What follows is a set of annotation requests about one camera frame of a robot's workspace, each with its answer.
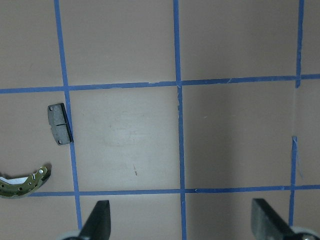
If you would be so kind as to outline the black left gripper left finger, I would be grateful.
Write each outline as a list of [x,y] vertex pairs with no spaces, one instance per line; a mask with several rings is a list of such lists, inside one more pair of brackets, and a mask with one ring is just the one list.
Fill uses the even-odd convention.
[[80,240],[108,240],[111,236],[111,211],[108,200],[99,200],[79,233]]

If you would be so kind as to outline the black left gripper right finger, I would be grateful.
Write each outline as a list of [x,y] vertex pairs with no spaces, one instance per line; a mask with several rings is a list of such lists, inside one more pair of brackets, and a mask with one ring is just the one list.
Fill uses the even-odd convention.
[[295,240],[296,234],[263,198],[251,201],[251,231],[256,240]]

